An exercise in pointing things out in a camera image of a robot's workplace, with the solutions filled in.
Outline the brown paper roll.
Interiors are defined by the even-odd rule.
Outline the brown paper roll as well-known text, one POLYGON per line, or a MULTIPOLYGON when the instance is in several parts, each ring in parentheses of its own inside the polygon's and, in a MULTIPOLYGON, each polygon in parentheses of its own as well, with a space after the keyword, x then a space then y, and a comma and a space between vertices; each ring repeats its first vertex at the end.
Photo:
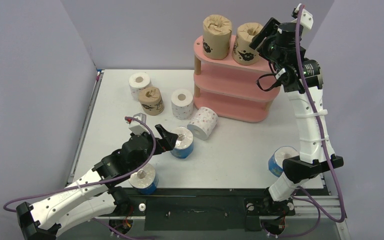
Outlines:
POLYGON ((262 29, 263 26, 257 22, 244 23, 237 28, 231 55, 238 64, 250 66, 259 61, 258 52, 249 45, 262 29))

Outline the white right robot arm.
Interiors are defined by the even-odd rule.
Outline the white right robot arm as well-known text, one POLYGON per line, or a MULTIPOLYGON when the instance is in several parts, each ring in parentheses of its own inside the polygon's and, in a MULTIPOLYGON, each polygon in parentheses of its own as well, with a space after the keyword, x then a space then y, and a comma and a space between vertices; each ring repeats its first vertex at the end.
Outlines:
POLYGON ((300 142, 299 154, 283 161, 283 173, 265 191, 262 207, 269 214, 276 213, 297 187, 344 164, 329 141, 321 67, 304 56, 305 48, 296 48, 295 30, 296 23, 281 23, 272 17, 249 45, 273 64, 275 82, 265 91, 283 86, 294 110, 300 142))

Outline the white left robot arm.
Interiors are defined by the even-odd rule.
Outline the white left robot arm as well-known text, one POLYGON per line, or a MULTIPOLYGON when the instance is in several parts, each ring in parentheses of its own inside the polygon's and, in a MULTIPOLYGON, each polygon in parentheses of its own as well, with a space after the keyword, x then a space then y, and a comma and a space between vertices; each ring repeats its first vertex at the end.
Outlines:
POLYGON ((54 240, 66 230, 94 217, 130 210, 131 201, 119 185, 129 179, 150 156, 175 148, 178 135, 162 125, 153 139, 146 130, 131 133, 121 148, 94 165, 64 192, 35 203, 23 202, 16 207, 22 235, 26 240, 54 240))

